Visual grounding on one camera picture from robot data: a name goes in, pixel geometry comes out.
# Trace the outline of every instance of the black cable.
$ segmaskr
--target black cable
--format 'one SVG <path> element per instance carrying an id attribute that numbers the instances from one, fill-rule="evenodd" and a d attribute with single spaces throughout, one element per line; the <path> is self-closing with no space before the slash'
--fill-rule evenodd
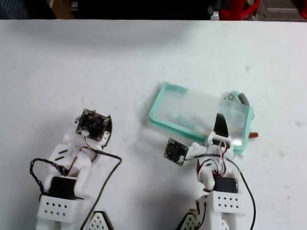
<path id="1" fill-rule="evenodd" d="M 200 229 L 200 228 L 201 228 L 201 226 L 202 226 L 202 224 L 203 224 L 203 223 L 204 223 L 204 221 L 205 221 L 206 211 L 207 211 L 207 204 L 206 204 L 206 203 L 204 203 L 204 206 L 205 206 L 205 210 L 203 211 L 202 221 L 201 221 L 200 225 L 199 225 L 199 226 L 197 226 L 197 228 L 196 228 L 195 230 Z"/>
<path id="2" fill-rule="evenodd" d="M 213 163 L 215 164 L 215 167 L 216 167 L 216 172 L 217 172 L 217 174 L 219 174 L 219 168 L 217 166 L 217 163 L 213 159 L 206 159 L 202 164 L 204 164 L 208 161 L 213 161 Z"/>
<path id="3" fill-rule="evenodd" d="M 203 156 L 208 156 L 208 157 L 220 157 L 220 155 L 218 155 L 218 154 L 202 154 L 202 155 Z M 256 221 L 256 204 L 255 204 L 255 200 L 254 200 L 253 194 L 251 193 L 251 191 L 249 189 L 249 186 L 248 186 L 248 184 L 247 184 L 247 182 L 246 182 L 246 180 L 245 180 L 245 178 L 243 176 L 243 173 L 241 172 L 240 168 L 232 160 L 230 160 L 228 158 L 225 158 L 225 159 L 228 160 L 230 163 L 232 163 L 238 169 L 238 171 L 239 171 L 239 173 L 240 173 L 240 175 L 242 177 L 242 180 L 243 180 L 243 182 L 244 182 L 244 184 L 245 184 L 245 186 L 246 186 L 246 188 L 248 190 L 248 193 L 250 195 L 251 201 L 253 202 L 254 215 L 253 215 L 253 221 L 252 221 L 251 226 L 250 226 L 250 230 L 253 230 L 254 225 L 255 225 L 255 221 Z"/>
<path id="4" fill-rule="evenodd" d="M 48 160 L 42 159 L 42 158 L 35 158 L 35 159 L 33 159 L 33 160 L 30 162 L 30 174 L 32 175 L 32 177 L 34 178 L 34 180 L 36 181 L 36 183 L 38 184 L 41 194 L 46 195 L 47 193 L 46 193 L 45 190 L 44 190 L 44 186 L 43 186 L 42 181 L 40 181 L 40 180 L 38 179 L 38 177 L 37 177 L 37 176 L 34 174 L 34 172 L 33 172 L 34 163 L 35 163 L 36 161 L 41 161 L 41 162 L 44 162 L 44 163 L 51 164 L 51 165 L 52 165 L 53 167 L 55 167 L 55 168 L 60 172 L 60 174 L 63 175 L 63 176 L 66 176 L 66 175 L 69 173 L 69 170 L 66 169 L 66 168 L 65 168 L 64 166 L 62 166 L 62 165 L 55 164 L 55 163 L 52 162 L 52 161 L 48 161 Z"/>
<path id="5" fill-rule="evenodd" d="M 94 204 L 93 204 L 91 210 L 90 210 L 89 213 L 87 214 L 87 216 L 86 216 L 86 218 L 85 218 L 85 220 L 84 220 L 84 222 L 83 222 L 83 224 L 82 224 L 80 230 L 83 230 L 83 229 L 84 229 L 84 227 L 85 227 L 85 225 L 86 225 L 88 219 L 90 218 L 90 216 L 91 216 L 93 210 L 95 209 L 95 207 L 96 207 L 96 205 L 97 205 L 97 203 L 98 203 L 98 201 L 99 201 L 99 199 L 100 199 L 100 197 L 101 197 L 101 194 L 102 194 L 102 192 L 103 192 L 103 190 L 104 190 L 104 188 L 105 188 L 105 186 L 106 186 L 106 183 L 108 182 L 108 180 L 110 179 L 110 177 L 112 176 L 112 174 L 113 174 L 113 172 L 116 170 L 116 168 L 117 168 L 117 167 L 121 164 L 121 162 L 122 162 L 122 158 L 119 157 L 119 156 L 116 156 L 116 155 L 113 155 L 113 154 L 110 154 L 110 153 L 106 153 L 106 152 L 102 152 L 102 151 L 99 151 L 99 150 L 96 150 L 96 149 L 93 149 L 93 148 L 91 148 L 91 150 L 94 151 L 94 152 L 97 153 L 97 154 L 105 155 L 105 156 L 108 156 L 108 157 L 112 157 L 112 158 L 118 159 L 119 162 L 118 162 L 117 165 L 113 168 L 113 170 L 110 172 L 109 176 L 106 178 L 104 184 L 102 185 L 102 187 L 101 187 L 101 189 L 100 189 L 100 192 L 99 192 L 99 194 L 98 194 L 98 197 L 97 197 L 97 199 L 95 200 L 95 202 L 94 202 Z"/>

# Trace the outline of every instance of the red object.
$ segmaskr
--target red object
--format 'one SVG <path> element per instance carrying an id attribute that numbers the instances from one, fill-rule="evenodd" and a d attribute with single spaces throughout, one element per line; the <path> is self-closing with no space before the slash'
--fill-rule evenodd
<path id="1" fill-rule="evenodd" d="M 233 0 L 231 2 L 229 10 L 220 10 L 220 20 L 245 20 L 257 11 L 260 2 L 261 0 L 255 0 L 255 3 L 253 5 L 249 6 L 247 9 L 244 9 L 246 5 L 246 0 Z"/>
<path id="2" fill-rule="evenodd" d="M 305 8 L 301 11 L 301 16 L 307 19 L 307 0 L 305 0 Z"/>

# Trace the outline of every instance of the orange object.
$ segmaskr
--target orange object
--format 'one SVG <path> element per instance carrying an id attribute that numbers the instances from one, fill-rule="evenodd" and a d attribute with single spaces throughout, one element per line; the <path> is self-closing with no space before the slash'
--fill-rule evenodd
<path id="1" fill-rule="evenodd" d="M 249 136 L 248 136 L 248 138 L 257 138 L 257 137 L 259 137 L 259 133 L 257 132 L 249 133 Z"/>

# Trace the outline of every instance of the circuit board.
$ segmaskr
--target circuit board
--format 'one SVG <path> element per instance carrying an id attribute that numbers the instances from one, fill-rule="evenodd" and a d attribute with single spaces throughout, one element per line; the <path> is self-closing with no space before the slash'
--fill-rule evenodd
<path id="1" fill-rule="evenodd" d="M 109 118 L 102 116 L 94 111 L 84 109 L 80 118 L 76 133 L 81 134 L 82 131 L 89 133 L 90 139 L 101 141 Z"/>

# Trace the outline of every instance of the wire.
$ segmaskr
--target wire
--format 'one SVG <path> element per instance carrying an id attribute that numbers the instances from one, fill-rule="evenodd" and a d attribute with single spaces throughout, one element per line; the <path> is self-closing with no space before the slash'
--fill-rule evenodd
<path id="1" fill-rule="evenodd" d="M 89 146 L 82 146 L 82 147 L 79 148 L 79 152 L 80 152 L 83 148 L 87 148 L 87 149 L 92 150 L 91 147 L 89 147 Z M 94 156 L 94 158 L 91 159 L 91 162 L 92 162 L 92 163 L 93 163 L 94 160 L 96 160 L 97 156 L 98 156 L 98 153 L 96 153 L 96 155 Z"/>
<path id="2" fill-rule="evenodd" d="M 218 155 L 218 154 L 206 154 L 206 156 L 209 156 L 209 157 L 219 157 L 220 155 Z M 243 173 L 242 173 L 242 171 L 240 170 L 240 168 L 239 168 L 232 160 L 230 160 L 230 159 L 228 159 L 228 158 L 225 158 L 225 159 L 226 159 L 227 161 L 229 161 L 230 163 L 232 163 L 232 164 L 238 169 L 238 171 L 239 171 L 239 173 L 240 173 L 240 175 L 241 175 L 241 177 L 242 177 L 242 180 L 243 180 L 243 182 L 244 182 L 244 184 L 245 184 L 245 186 L 246 186 L 246 188 L 247 188 L 247 190 L 248 190 L 248 193 L 249 193 L 249 195 L 250 195 L 251 201 L 252 201 L 252 203 L 253 203 L 253 209 L 254 209 L 253 221 L 252 221 L 252 223 L 251 223 L 250 230 L 253 230 L 254 225 L 255 225 L 255 221 L 256 221 L 256 204 L 255 204 L 255 200 L 254 200 L 253 194 L 251 193 L 251 191 L 250 191 L 250 189 L 249 189 L 249 186 L 248 186 L 248 184 L 247 184 L 247 182 L 246 182 L 246 180 L 245 180 L 245 178 L 244 178 L 244 176 L 243 176 Z"/>
<path id="3" fill-rule="evenodd" d="M 70 169 L 68 170 L 68 169 L 66 169 L 64 166 L 58 165 L 58 164 L 56 164 L 56 163 L 54 163 L 54 162 L 52 162 L 52 161 L 48 161 L 48 160 L 46 160 L 46 159 L 42 159 L 42 158 L 35 158 L 35 159 L 33 159 L 33 160 L 30 162 L 30 174 L 32 175 L 32 177 L 34 178 L 34 180 L 36 181 L 36 183 L 38 184 L 39 189 L 40 189 L 40 192 L 41 192 L 41 194 L 43 194 L 43 195 L 46 195 L 46 194 L 47 194 L 47 193 L 45 192 L 45 190 L 44 190 L 43 183 L 42 183 L 42 181 L 40 181 L 40 180 L 38 179 L 38 177 L 37 177 L 37 176 L 34 174 L 34 172 L 33 172 L 34 163 L 35 163 L 36 161 L 41 161 L 41 162 L 48 163 L 48 164 L 52 165 L 52 166 L 55 167 L 55 168 L 60 172 L 60 174 L 63 175 L 63 176 L 66 176 L 66 175 L 69 173 L 69 171 L 70 171 Z"/>
<path id="4" fill-rule="evenodd" d="M 203 163 L 201 163 L 201 165 L 199 166 L 199 170 L 197 171 L 197 175 L 200 173 L 200 171 L 202 170 L 204 164 L 208 161 L 212 161 L 215 164 L 216 167 L 216 174 L 219 174 L 219 168 L 217 166 L 217 163 L 213 160 L 213 159 L 206 159 Z"/>
<path id="5" fill-rule="evenodd" d="M 112 171 L 110 172 L 110 174 L 109 174 L 108 177 L 106 178 L 105 182 L 103 183 L 103 185 L 102 185 L 102 187 L 101 187 L 101 189 L 100 189 L 100 192 L 99 192 L 99 194 L 98 194 L 98 197 L 97 197 L 97 199 L 95 200 L 95 202 L 94 202 L 94 204 L 93 204 L 91 210 L 90 210 L 89 213 L 87 214 L 87 216 L 86 216 L 86 218 L 85 218 L 83 224 L 81 225 L 80 230 L 83 230 L 83 229 L 84 229 L 84 227 L 85 227 L 85 225 L 86 225 L 88 219 L 89 219 L 90 216 L 91 216 L 91 213 L 92 213 L 93 210 L 95 209 L 95 207 L 96 207 L 96 205 L 97 205 L 97 203 L 98 203 L 98 201 L 99 201 L 99 199 L 100 199 L 100 197 L 101 197 L 101 194 L 102 194 L 102 192 L 103 192 L 103 190 L 104 190 L 104 188 L 105 188 L 105 186 L 106 186 L 108 180 L 110 179 L 110 177 L 112 176 L 113 172 L 117 169 L 117 167 L 118 167 L 118 166 L 121 164 L 121 162 L 122 162 L 122 158 L 121 158 L 121 157 L 116 156 L 116 155 L 113 155 L 113 154 L 110 154 L 110 153 L 106 153 L 106 152 L 103 152 L 103 151 L 100 151 L 100 150 L 97 150 L 97 149 L 93 149 L 92 147 L 90 147 L 90 146 L 88 145 L 85 136 L 83 136 L 83 139 L 84 139 L 86 145 L 87 145 L 92 151 L 94 151 L 94 152 L 96 152 L 97 154 L 100 154 L 100 155 L 104 155 L 104 156 L 108 156 L 108 157 L 115 158 L 115 159 L 117 159 L 117 160 L 119 160 L 119 161 L 118 161 L 118 163 L 115 165 L 115 167 L 112 169 Z"/>
<path id="6" fill-rule="evenodd" d="M 227 144 L 225 141 L 220 141 L 219 150 L 221 152 L 220 154 L 221 154 L 221 159 L 223 161 L 223 168 L 224 168 L 224 171 L 221 174 L 219 174 L 219 176 L 224 176 L 226 173 L 226 164 L 225 164 L 224 156 L 225 156 L 225 153 L 227 152 Z"/>
<path id="7" fill-rule="evenodd" d="M 205 221 L 205 217 L 206 217 L 206 211 L 207 211 L 207 204 L 204 203 L 204 206 L 205 206 L 205 210 L 203 211 L 203 217 L 202 217 L 202 221 L 201 223 L 195 228 L 195 230 L 198 230 L 201 228 L 202 224 L 204 223 Z"/>

